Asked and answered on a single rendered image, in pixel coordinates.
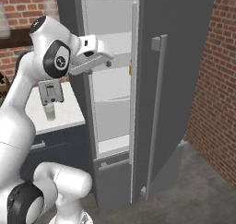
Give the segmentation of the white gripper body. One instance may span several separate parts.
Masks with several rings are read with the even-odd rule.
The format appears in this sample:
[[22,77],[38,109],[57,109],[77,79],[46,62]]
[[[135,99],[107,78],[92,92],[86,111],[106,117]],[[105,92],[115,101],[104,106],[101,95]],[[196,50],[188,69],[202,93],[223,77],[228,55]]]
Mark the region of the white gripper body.
[[80,39],[70,58],[68,73],[77,76],[114,58],[112,48],[98,39]]

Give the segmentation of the grey fridge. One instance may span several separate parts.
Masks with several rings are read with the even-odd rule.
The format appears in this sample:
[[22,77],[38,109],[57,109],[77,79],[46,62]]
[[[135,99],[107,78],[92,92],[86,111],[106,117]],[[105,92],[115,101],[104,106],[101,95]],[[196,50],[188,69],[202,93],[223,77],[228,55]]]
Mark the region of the grey fridge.
[[[78,36],[94,34],[113,48],[111,67],[105,63],[69,80],[86,120],[93,194],[94,161],[128,152],[131,165],[128,205],[146,199],[146,191],[142,190],[139,199],[132,201],[139,3],[140,0],[57,0],[62,24]],[[183,138],[158,174],[159,192],[177,181],[184,149],[182,141]]]

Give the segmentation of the grey fridge door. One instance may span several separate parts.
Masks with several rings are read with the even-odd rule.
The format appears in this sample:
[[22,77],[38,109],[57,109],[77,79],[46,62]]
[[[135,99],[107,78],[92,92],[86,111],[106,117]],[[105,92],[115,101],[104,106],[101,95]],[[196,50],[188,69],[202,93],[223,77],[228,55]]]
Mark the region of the grey fridge door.
[[168,35],[149,196],[159,191],[158,174],[186,132],[213,5],[214,0],[140,0],[133,202],[147,189],[159,65],[159,52],[151,49],[152,39]]

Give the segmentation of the glass of lemonade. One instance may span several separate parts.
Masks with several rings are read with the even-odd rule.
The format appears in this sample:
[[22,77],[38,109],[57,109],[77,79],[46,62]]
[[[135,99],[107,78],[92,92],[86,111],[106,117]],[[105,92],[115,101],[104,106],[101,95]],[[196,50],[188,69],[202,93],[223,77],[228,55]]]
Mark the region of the glass of lemonade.
[[55,108],[53,103],[48,103],[43,107],[43,109],[48,121],[52,121],[55,119]]

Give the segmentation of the dark blue cupboard drawer front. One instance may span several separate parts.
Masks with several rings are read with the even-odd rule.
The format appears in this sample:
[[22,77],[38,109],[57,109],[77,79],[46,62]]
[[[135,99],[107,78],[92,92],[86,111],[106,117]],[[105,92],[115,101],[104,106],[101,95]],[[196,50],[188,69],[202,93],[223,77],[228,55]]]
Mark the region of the dark blue cupboard drawer front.
[[42,162],[56,162],[92,173],[84,124],[37,135],[34,146],[39,147],[29,152],[20,170],[23,180],[31,180],[36,167]]

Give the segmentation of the white vase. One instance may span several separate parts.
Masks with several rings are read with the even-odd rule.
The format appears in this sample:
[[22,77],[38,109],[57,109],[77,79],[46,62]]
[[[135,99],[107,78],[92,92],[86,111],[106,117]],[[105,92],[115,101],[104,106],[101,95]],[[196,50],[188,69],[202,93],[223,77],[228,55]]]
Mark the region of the white vase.
[[11,36],[11,30],[6,18],[4,4],[0,2],[0,39],[8,39]]

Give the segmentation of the brown knife block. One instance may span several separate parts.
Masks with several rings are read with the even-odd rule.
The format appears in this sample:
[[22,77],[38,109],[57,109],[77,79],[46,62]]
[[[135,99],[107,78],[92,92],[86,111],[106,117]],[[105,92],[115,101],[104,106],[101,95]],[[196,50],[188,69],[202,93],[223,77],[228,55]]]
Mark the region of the brown knife block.
[[0,73],[0,106],[4,102],[6,95],[10,89],[10,83],[6,75]]

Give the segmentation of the grey freezer drawer front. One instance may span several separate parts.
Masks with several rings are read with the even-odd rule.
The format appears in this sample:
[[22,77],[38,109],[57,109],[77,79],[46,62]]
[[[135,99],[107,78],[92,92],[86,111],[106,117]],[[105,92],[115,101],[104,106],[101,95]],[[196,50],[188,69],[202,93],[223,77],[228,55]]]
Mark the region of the grey freezer drawer front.
[[124,164],[99,172],[99,167],[125,159],[129,159],[128,152],[96,159],[94,161],[94,183],[96,184],[94,195],[100,212],[111,211],[130,203],[131,165]]

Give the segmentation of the dark wooden wall shelf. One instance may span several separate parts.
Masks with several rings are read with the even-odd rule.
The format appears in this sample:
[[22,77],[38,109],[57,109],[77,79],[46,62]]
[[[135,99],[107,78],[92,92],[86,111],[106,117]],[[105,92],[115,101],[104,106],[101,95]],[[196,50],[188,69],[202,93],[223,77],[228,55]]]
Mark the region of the dark wooden wall shelf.
[[32,40],[30,38],[29,29],[12,29],[10,31],[9,38],[0,39],[0,49],[24,47],[31,45]]

